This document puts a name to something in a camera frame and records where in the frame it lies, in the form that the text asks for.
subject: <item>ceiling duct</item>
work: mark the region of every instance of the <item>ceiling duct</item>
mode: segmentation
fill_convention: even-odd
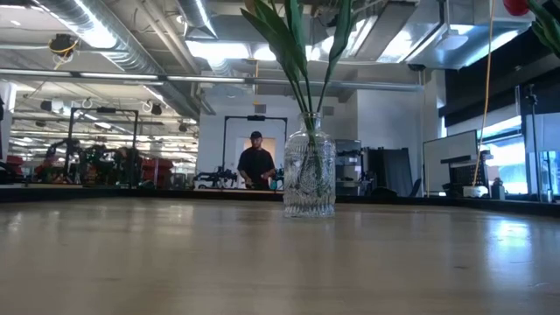
[[[175,0],[175,2],[181,16],[188,25],[187,36],[197,37],[197,31],[199,31],[206,34],[204,37],[218,38],[210,22],[205,0]]]
[[[103,1],[99,0],[33,0],[93,48],[112,49],[102,55],[126,73],[164,74],[164,69],[132,36]],[[149,87],[182,116],[199,118],[200,109],[171,83]]]
[[[416,5],[414,12],[406,23],[399,27],[383,29],[382,20],[393,18],[385,14],[399,14],[402,11],[389,10],[397,3],[389,2],[380,15],[378,23],[366,40],[371,43],[383,42],[382,34],[393,33],[395,36],[384,46],[379,56],[369,54],[371,60],[384,63],[406,62],[439,69],[460,69],[484,58],[488,54],[488,31],[490,11],[493,0],[423,0]],[[506,44],[517,35],[525,32],[535,19],[532,13],[522,17],[513,17],[505,9],[502,1],[495,1],[493,18],[492,49]],[[456,36],[466,42],[458,49],[445,45],[449,37]]]

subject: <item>man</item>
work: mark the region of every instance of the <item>man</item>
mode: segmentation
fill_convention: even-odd
[[[263,149],[263,135],[254,131],[251,134],[252,147],[246,149],[239,157],[237,170],[245,179],[248,189],[268,190],[269,178],[274,176],[276,168],[268,151]]]

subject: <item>table surface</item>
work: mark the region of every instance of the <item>table surface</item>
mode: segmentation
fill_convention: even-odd
[[[0,314],[555,314],[560,220],[434,206],[0,205]]]

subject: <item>glass vase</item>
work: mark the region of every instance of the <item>glass vase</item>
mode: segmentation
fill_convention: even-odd
[[[334,141],[321,130],[319,113],[303,113],[299,121],[284,152],[284,216],[334,216]]]

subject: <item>black cap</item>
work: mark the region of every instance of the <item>black cap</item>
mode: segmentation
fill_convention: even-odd
[[[260,137],[263,137],[263,135],[261,135],[261,133],[258,131],[253,131],[253,133],[251,134],[251,139],[258,139]]]

